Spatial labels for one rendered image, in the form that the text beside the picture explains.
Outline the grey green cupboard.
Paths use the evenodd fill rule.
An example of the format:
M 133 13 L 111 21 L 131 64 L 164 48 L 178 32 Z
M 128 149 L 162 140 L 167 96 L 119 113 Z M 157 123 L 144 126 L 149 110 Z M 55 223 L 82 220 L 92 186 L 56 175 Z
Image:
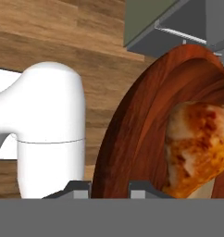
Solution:
M 180 44 L 199 44 L 159 31 L 155 26 L 206 40 L 224 65 L 224 0 L 126 0 L 124 47 L 160 57 Z

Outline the white rounded object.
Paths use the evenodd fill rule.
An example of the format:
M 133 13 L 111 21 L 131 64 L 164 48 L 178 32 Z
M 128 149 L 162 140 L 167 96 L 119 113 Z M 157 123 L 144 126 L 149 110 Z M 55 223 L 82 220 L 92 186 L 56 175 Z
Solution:
M 42 199 L 83 179 L 85 114 L 81 76 L 58 62 L 30 66 L 0 93 L 0 148 L 16 136 L 21 198 Z

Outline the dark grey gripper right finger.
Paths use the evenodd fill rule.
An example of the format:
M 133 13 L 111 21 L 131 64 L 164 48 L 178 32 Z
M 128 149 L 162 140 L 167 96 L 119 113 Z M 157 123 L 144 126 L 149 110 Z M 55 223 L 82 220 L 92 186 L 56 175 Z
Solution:
M 130 199 L 170 198 L 170 195 L 158 191 L 150 181 L 130 181 L 128 191 Z

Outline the roasted chicken drumstick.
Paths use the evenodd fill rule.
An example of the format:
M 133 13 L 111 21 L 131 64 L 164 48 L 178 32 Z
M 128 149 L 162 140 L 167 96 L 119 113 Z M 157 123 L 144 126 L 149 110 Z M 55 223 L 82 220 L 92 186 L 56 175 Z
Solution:
M 184 102 L 168 118 L 167 175 L 162 191 L 174 198 L 210 197 L 224 171 L 224 105 Z

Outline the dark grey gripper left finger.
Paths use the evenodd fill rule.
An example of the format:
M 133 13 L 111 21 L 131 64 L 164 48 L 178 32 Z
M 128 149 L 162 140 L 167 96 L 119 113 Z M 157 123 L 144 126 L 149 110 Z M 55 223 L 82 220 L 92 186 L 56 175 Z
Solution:
M 92 183 L 90 181 L 70 181 L 63 190 L 52 193 L 46 196 L 45 199 L 89 199 L 91 197 L 91 189 Z

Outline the brown wooden plate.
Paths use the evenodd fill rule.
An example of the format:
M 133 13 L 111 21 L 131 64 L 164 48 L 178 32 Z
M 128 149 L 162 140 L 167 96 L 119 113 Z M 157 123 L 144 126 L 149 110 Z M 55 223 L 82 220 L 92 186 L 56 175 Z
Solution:
M 177 46 L 149 66 L 120 102 L 96 160 L 92 198 L 127 198 L 131 181 L 160 190 L 170 110 L 184 101 L 224 105 L 224 66 L 203 46 Z

